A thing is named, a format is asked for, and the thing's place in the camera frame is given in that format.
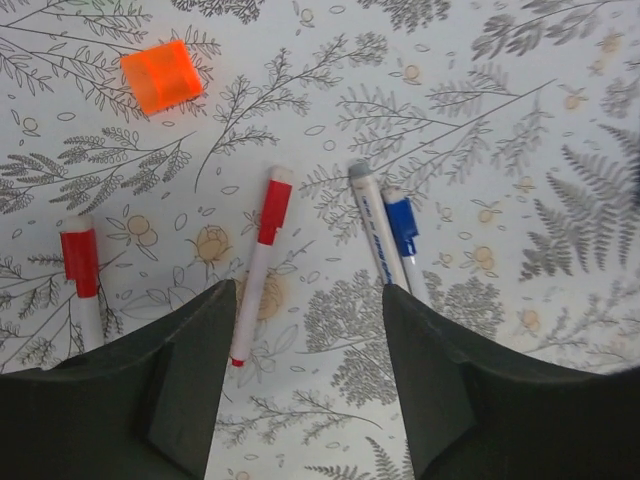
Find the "orange highlighter cap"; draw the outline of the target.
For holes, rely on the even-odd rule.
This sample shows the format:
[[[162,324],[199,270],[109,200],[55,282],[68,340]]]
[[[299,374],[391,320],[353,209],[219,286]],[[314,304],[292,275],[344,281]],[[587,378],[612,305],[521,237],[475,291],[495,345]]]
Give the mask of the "orange highlighter cap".
[[[200,96],[204,88],[182,40],[124,56],[121,68],[146,115]]]

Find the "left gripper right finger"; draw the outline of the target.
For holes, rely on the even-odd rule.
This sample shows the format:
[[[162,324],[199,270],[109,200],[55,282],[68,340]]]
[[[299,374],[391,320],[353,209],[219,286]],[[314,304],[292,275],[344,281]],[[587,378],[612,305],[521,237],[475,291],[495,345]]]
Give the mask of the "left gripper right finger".
[[[573,370],[515,352],[402,288],[383,320],[419,479],[635,479],[639,372]]]

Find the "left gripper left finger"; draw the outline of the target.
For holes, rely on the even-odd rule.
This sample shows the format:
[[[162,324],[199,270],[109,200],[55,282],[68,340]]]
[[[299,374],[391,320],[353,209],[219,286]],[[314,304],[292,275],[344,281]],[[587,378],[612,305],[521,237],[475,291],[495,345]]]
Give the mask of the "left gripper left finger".
[[[5,479],[201,479],[235,322],[217,283],[58,366],[1,378]]]

